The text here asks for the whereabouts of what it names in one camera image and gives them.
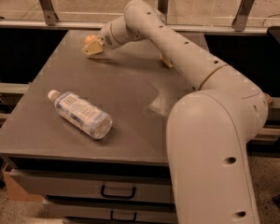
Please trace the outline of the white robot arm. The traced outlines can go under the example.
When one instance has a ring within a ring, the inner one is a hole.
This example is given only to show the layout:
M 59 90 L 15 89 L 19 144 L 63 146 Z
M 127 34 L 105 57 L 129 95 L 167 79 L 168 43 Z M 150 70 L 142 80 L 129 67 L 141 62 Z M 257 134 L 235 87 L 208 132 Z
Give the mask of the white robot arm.
M 122 16 L 85 40 L 84 53 L 148 39 L 190 84 L 175 103 L 166 146 L 178 224 L 260 224 L 246 144 L 268 118 L 269 98 L 250 79 L 169 28 L 132 0 Z

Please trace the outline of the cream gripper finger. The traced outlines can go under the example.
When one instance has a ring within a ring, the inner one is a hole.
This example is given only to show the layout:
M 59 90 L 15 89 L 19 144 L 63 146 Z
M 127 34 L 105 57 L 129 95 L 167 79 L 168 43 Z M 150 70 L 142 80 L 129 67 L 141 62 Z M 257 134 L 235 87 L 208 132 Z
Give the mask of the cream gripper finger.
M 103 50 L 104 49 L 102 44 L 96 38 L 92 40 L 87 40 L 85 46 L 82 48 L 82 52 L 87 56 L 92 56 L 94 54 L 101 53 Z

